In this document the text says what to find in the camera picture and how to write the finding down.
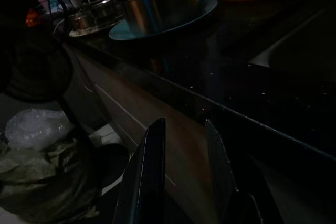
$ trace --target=cabinet door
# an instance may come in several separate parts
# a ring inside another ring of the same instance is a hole
[[[195,224],[218,223],[204,127],[85,56],[79,61],[114,127],[122,127],[134,142],[155,120],[166,119],[166,174],[171,182],[166,190]]]

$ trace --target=teal plate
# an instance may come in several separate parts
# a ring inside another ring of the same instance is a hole
[[[217,6],[217,0],[198,0],[199,5],[201,6],[201,13],[199,14],[198,17],[190,20],[189,22],[186,22],[182,25],[161,31],[159,33],[156,34],[150,34],[150,35],[145,35],[142,37],[136,37],[133,35],[133,33],[131,33],[130,28],[126,22],[125,19],[123,19],[122,21],[120,21],[117,25],[115,25],[111,31],[110,31],[110,38],[114,39],[114,40],[135,40],[135,39],[144,39],[144,38],[150,38],[159,34],[163,34],[166,33],[168,31],[172,31],[172,30],[176,30],[179,29],[181,27],[187,26],[201,18],[203,18],[204,16],[206,16],[207,14],[209,14],[213,9],[215,9],[215,7]]]

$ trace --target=kitchen counter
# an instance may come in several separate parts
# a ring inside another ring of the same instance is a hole
[[[325,192],[335,182],[336,79],[260,66],[258,56],[332,1],[219,1],[202,20],[154,38],[113,41],[106,30],[67,43],[201,125],[221,118],[244,148],[301,183],[325,182]]]

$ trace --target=black granite countertop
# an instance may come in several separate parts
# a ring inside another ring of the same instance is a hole
[[[201,124],[217,112],[233,115],[234,120],[272,133],[263,140],[268,148],[276,148],[279,137],[279,145],[295,143],[334,162],[336,85],[330,78],[332,71],[326,78],[323,68],[301,71],[298,64],[291,69],[252,63],[333,2],[219,1],[204,19],[154,38],[113,41],[106,30],[68,38],[67,43]],[[334,54],[331,47],[327,50]],[[306,56],[314,63],[321,60],[318,55],[312,51]],[[223,120],[232,122],[229,117]]]

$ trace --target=white plastic bag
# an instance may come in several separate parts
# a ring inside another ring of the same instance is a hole
[[[5,136],[10,148],[41,151],[65,138],[72,128],[63,111],[28,109],[8,121]]]

